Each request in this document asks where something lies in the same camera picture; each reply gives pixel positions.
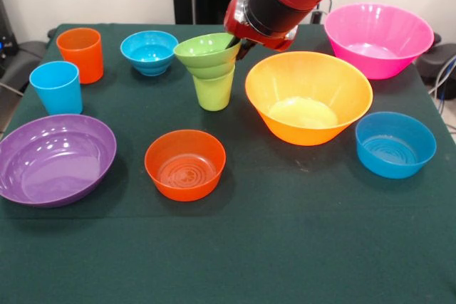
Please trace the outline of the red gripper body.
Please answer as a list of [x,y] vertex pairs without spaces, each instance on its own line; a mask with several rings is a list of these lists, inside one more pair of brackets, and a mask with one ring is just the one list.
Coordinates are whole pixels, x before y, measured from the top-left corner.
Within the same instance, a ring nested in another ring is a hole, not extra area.
[[261,33],[247,17],[248,1],[231,0],[225,17],[224,29],[227,33],[240,38],[242,41],[254,41],[275,51],[285,51],[296,38],[299,26],[296,25],[286,33],[279,33],[278,36],[271,36]]

